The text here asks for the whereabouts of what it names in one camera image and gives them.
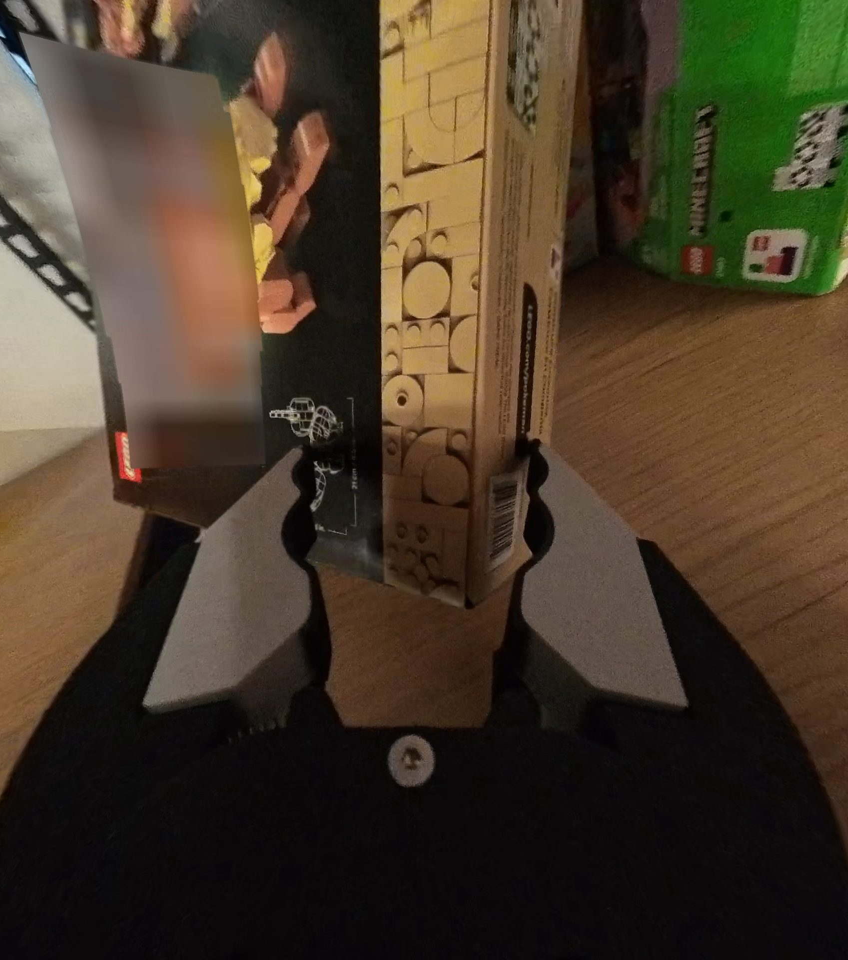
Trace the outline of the green toy box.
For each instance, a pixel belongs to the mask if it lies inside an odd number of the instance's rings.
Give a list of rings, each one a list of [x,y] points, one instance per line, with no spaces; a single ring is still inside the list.
[[[669,279],[820,296],[848,276],[848,1],[638,2],[624,250]]]

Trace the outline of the black metal shelf rack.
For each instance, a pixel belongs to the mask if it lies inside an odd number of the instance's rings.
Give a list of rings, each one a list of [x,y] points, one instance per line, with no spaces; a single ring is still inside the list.
[[[848,840],[848,281],[565,284],[554,439],[761,666]],[[95,335],[0,239],[0,790],[110,624],[142,527],[113,498]]]

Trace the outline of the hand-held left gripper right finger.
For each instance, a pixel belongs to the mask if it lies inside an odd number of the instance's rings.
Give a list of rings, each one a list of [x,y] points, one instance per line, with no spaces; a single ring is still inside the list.
[[[596,702],[684,712],[638,536],[552,448],[526,453],[530,556],[493,658],[494,702],[523,692],[544,724],[582,724]]]

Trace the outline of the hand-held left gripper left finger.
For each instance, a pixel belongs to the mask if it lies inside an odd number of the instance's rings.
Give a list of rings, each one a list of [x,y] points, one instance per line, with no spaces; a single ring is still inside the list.
[[[228,703],[286,722],[330,665],[314,540],[312,462],[286,453],[198,539],[142,706],[152,714]]]

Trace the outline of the black toy box tan base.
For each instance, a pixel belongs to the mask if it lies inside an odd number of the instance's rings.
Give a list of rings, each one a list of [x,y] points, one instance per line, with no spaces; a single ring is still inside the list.
[[[217,79],[262,325],[265,468],[311,557],[477,605],[550,438],[581,2],[94,2],[103,50]]]

